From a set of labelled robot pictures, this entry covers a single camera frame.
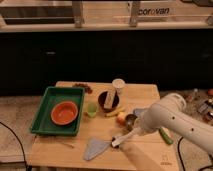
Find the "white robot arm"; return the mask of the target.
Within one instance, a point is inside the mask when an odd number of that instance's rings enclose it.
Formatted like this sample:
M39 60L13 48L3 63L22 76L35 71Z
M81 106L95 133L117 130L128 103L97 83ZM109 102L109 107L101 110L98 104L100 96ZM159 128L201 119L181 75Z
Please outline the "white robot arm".
M185 108L185 99L177 93L170 93L145 109L134 127L140 129L141 135L165 127L213 155L213 126L188 116L184 113Z

